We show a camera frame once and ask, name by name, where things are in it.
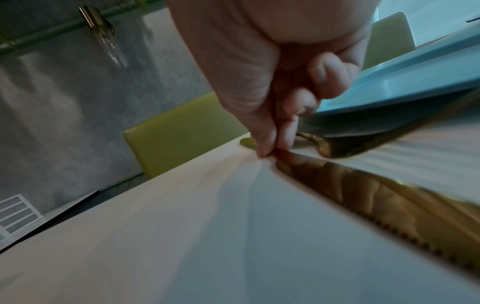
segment wall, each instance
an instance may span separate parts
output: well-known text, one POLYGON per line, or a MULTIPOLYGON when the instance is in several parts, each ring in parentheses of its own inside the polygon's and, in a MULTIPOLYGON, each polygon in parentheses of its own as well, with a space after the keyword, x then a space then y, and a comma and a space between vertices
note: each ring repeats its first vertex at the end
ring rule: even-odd
POLYGON ((0 199, 41 212, 139 172, 123 130, 210 91, 167 9, 111 18, 130 67, 87 28, 0 57, 0 199))

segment gray wall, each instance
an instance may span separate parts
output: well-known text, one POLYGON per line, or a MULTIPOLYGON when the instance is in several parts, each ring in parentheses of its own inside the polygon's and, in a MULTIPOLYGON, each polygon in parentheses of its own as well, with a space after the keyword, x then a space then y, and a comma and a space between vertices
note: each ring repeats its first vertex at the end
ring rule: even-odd
POLYGON ((167 9, 110 22, 126 70, 87 28, 0 57, 0 200, 46 212, 140 172, 122 131, 210 91, 167 9))

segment white table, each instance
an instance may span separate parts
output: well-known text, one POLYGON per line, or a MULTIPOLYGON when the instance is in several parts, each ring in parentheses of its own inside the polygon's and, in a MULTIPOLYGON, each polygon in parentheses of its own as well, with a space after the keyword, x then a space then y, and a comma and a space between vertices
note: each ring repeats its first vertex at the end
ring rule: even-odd
POLYGON ((0 255, 0 302, 478 303, 236 139, 0 255))

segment dark floor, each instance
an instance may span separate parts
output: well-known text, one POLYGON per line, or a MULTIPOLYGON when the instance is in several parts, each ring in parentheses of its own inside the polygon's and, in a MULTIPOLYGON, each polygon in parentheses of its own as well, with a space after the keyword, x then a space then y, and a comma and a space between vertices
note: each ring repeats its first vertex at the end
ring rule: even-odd
POLYGON ((140 184, 143 184, 146 182, 147 179, 145 178, 145 174, 141 173, 137 176, 134 176, 132 178, 129 178, 125 181, 122 181, 118 184, 115 184, 113 186, 107 187, 104 190, 100 190, 92 194, 91 196, 87 197, 86 199, 82 200, 81 202, 77 203, 75 206, 72 208, 68 209, 67 211, 63 212, 62 214, 58 215, 57 217, 53 218, 52 220, 48 221, 46 224, 40 226, 39 228, 35 229, 34 231, 30 232, 29 234, 25 235, 18 241, 14 242, 13 244, 7 246, 6 248, 0 250, 0 254, 3 252, 7 251, 8 249, 12 248, 16 244, 42 232, 45 231, 49 228, 52 228, 55 225, 60 224, 63 221, 68 220, 69 218, 72 218, 82 212, 85 212, 97 205, 100 205, 103 202, 108 201, 111 198, 116 197, 117 195, 120 195, 124 193, 125 191, 128 191, 132 188, 137 187, 140 184))

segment chair backrest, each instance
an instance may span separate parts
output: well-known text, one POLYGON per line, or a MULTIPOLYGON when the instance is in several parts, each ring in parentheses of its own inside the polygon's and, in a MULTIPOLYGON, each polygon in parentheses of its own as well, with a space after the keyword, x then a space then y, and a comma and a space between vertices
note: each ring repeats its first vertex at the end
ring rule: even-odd
POLYGON ((366 48, 362 70, 415 50, 415 40, 404 12, 375 22, 366 48))
POLYGON ((245 133, 210 93, 149 118, 123 136, 151 179, 245 133))

